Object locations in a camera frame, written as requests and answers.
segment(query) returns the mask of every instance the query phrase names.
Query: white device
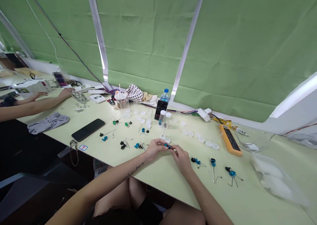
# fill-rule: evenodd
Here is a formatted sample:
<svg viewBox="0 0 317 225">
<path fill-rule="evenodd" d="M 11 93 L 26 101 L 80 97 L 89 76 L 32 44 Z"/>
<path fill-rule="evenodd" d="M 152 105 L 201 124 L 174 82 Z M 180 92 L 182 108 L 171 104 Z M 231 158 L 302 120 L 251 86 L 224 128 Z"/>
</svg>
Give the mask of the white device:
<svg viewBox="0 0 317 225">
<path fill-rule="evenodd" d="M 75 87 L 75 92 L 83 93 L 83 92 L 89 91 L 90 88 L 91 88 L 90 84 L 81 85 L 81 86 Z"/>
<path fill-rule="evenodd" d="M 95 103 L 100 103 L 100 102 L 103 102 L 106 100 L 106 98 L 104 98 L 103 96 L 98 95 L 98 94 L 91 95 L 91 96 L 89 96 L 89 98 Z"/>
</svg>

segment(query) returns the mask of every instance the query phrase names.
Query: fabric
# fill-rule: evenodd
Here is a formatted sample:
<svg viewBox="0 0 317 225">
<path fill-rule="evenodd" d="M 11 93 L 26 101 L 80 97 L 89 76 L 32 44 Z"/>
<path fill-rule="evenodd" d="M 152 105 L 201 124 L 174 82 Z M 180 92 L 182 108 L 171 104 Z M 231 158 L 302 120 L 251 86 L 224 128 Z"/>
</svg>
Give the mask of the fabric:
<svg viewBox="0 0 317 225">
<path fill-rule="evenodd" d="M 69 74 L 96 81 L 63 42 L 33 0 L 28 0 L 56 47 L 58 61 Z M 96 31 L 88 0 L 37 0 L 69 45 L 89 69 L 103 81 Z M 54 48 L 38 24 L 26 0 L 0 0 L 0 9 L 18 31 L 34 56 L 57 64 Z"/>
<path fill-rule="evenodd" d="M 317 71 L 316 0 L 203 0 L 174 98 L 264 122 Z"/>
<path fill-rule="evenodd" d="M 143 99 L 143 92 L 134 84 L 131 84 L 125 93 L 129 100 L 141 102 Z"/>
<path fill-rule="evenodd" d="M 137 211 L 111 209 L 108 212 L 94 217 L 89 225 L 98 224 L 136 224 L 158 225 L 163 220 L 163 213 L 148 199 L 145 198 Z"/>
<path fill-rule="evenodd" d="M 198 0 L 97 0 L 108 82 L 172 89 Z"/>
<path fill-rule="evenodd" d="M 27 128 L 29 130 L 29 133 L 39 134 L 46 130 L 51 130 L 63 124 L 66 124 L 68 121 L 69 117 L 67 115 L 62 115 L 58 112 L 55 112 L 46 117 L 44 120 L 41 120 L 40 122 L 29 124 Z"/>
</svg>

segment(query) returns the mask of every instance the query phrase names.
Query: red wire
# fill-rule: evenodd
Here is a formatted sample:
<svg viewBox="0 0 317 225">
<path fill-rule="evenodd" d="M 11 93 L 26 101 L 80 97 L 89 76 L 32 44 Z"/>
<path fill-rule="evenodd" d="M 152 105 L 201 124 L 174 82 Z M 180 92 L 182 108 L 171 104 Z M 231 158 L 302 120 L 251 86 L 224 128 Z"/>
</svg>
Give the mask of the red wire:
<svg viewBox="0 0 317 225">
<path fill-rule="evenodd" d="M 292 131 L 289 131 L 289 132 L 288 132 L 288 133 L 286 133 L 286 134 L 289 134 L 289 133 L 294 132 L 294 131 L 301 130 L 301 129 L 303 129 L 303 128 L 308 128 L 308 127 L 310 127 L 310 126 L 314 126 L 314 125 L 317 125 L 317 123 L 316 123 L 316 124 L 312 124 L 312 125 L 307 125 L 307 126 L 305 126 L 305 127 L 301 127 L 301 128 L 299 128 L 299 129 L 294 129 L 294 130 L 292 130 Z"/>
</svg>

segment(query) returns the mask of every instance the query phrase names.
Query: wire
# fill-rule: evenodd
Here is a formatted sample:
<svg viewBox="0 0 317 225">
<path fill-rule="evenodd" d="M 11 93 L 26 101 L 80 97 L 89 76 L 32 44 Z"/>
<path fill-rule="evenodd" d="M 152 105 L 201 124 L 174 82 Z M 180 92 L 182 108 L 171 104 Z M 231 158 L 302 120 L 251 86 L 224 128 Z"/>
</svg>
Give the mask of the wire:
<svg viewBox="0 0 317 225">
<path fill-rule="evenodd" d="M 45 29 L 43 28 L 43 26 L 41 25 L 39 19 L 37 18 L 36 14 L 34 13 L 32 7 L 31 7 L 31 5 L 30 5 L 29 1 L 26 0 L 26 2 L 28 3 L 29 7 L 31 8 L 31 11 L 33 12 L 33 15 L 35 16 L 35 18 L 36 18 L 37 22 L 39 23 L 40 27 L 42 28 L 42 30 L 44 31 L 44 33 L 46 34 L 46 36 L 48 37 L 48 39 L 49 39 L 50 42 L 52 43 L 53 48 L 54 48 L 54 52 L 55 52 L 55 57 L 56 57 L 57 63 L 58 63 L 59 66 L 63 69 L 62 65 L 61 65 L 61 64 L 59 63 L 59 61 L 58 61 L 55 45 L 53 44 L 53 42 L 52 42 L 51 38 L 49 37 L 49 35 L 46 33 L 46 31 L 45 31 Z"/>
<path fill-rule="evenodd" d="M 96 79 L 97 79 L 97 81 L 100 83 L 100 84 L 102 84 L 102 82 L 92 73 L 92 71 L 87 67 L 87 65 L 81 60 L 81 58 L 79 57 L 79 55 L 73 50 L 73 48 L 68 44 L 68 42 L 63 38 L 63 36 L 62 36 L 62 34 L 57 30 L 57 28 L 55 27 L 55 25 L 53 24 L 53 22 L 51 21 L 51 19 L 48 17 L 48 15 L 45 13 L 45 11 L 43 10 L 43 8 L 41 7 L 41 5 L 38 3 L 38 1 L 37 0 L 34 0 L 35 2 L 36 2 L 36 4 L 37 4 L 37 6 L 41 9 L 41 11 L 42 11 L 42 13 L 44 14 L 44 16 L 46 17 L 46 19 L 49 21 L 49 23 L 52 25 L 52 27 L 55 29 L 55 31 L 59 34 L 59 36 L 62 38 L 62 40 L 67 44 L 67 46 L 73 51 L 73 53 L 78 57 L 78 59 L 81 61 L 81 63 L 86 67 L 86 69 L 90 72 L 90 74 L 91 75 L 93 75 Z"/>
<path fill-rule="evenodd" d="M 221 122 L 221 120 L 217 117 L 217 116 L 215 116 L 216 118 L 217 118 L 217 120 L 219 120 L 219 122 L 221 123 L 221 124 L 223 124 L 222 122 Z"/>
<path fill-rule="evenodd" d="M 314 125 L 317 125 L 317 123 L 316 124 L 312 124 L 312 125 L 307 125 L 307 126 L 304 126 L 304 127 L 298 128 L 298 129 L 294 129 L 292 131 L 289 131 L 288 133 L 285 133 L 284 135 L 289 134 L 289 133 L 294 132 L 294 131 L 298 131 L 298 130 L 304 129 L 304 128 L 308 128 L 308 127 L 311 127 L 311 126 L 314 126 Z"/>
<path fill-rule="evenodd" d="M 142 104 L 142 105 L 145 105 L 145 106 L 147 106 L 147 107 L 156 109 L 156 107 L 154 107 L 154 106 L 147 105 L 147 104 L 144 104 L 144 103 L 141 103 L 141 104 Z M 167 111 L 169 111 L 169 112 L 176 112 L 176 110 L 169 110 L 169 109 L 167 109 Z M 196 113 L 196 112 L 198 112 L 198 111 L 181 111 L 182 114 L 193 114 L 193 113 Z"/>
</svg>

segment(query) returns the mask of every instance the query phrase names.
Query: black phone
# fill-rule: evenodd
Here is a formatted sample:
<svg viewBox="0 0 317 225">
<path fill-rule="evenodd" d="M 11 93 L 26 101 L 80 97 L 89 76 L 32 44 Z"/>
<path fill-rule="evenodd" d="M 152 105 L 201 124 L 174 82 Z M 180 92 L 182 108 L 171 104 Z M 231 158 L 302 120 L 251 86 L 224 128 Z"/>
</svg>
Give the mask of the black phone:
<svg viewBox="0 0 317 225">
<path fill-rule="evenodd" d="M 16 91 L 12 91 L 12 92 L 10 92 L 8 94 L 0 96 L 0 100 L 5 100 L 5 98 L 7 98 L 8 96 L 16 97 L 18 95 L 19 95 L 19 93 L 17 93 Z"/>
<path fill-rule="evenodd" d="M 87 138 L 90 134 L 95 132 L 97 129 L 101 128 L 104 126 L 106 123 L 102 121 L 101 119 L 96 119 L 92 121 L 91 123 L 87 124 L 85 127 L 81 128 L 80 130 L 74 132 L 72 134 L 72 137 L 80 142 Z"/>
</svg>

